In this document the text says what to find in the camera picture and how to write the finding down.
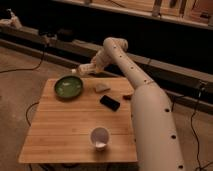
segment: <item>black dot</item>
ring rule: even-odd
[[[183,165],[178,166],[178,169],[183,169]]]
[[[176,139],[176,135],[172,135],[171,138],[172,138],[172,139]]]
[[[168,108],[165,109],[165,112],[170,112],[170,110]]]

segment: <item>black phone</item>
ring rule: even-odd
[[[120,107],[120,103],[114,99],[112,99],[111,97],[104,95],[101,99],[100,99],[100,103],[109,107],[110,109],[112,109],[113,111],[118,110],[118,108]]]

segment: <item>green bowl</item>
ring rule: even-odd
[[[83,82],[79,77],[66,76],[55,83],[55,93],[62,99],[73,99],[81,94]]]

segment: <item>table surface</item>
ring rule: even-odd
[[[49,79],[19,156],[20,163],[105,163],[137,162],[131,125],[130,101],[122,97],[133,93],[126,78],[82,78],[84,90],[74,100],[59,101],[54,93],[57,79]],[[95,93],[97,83],[110,91]],[[121,103],[114,112],[100,104],[103,95]],[[90,141],[96,127],[110,132],[105,151],[97,152]]]

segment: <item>white cup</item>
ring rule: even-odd
[[[109,142],[109,132],[102,127],[95,128],[91,132],[90,139],[97,151],[103,151]]]

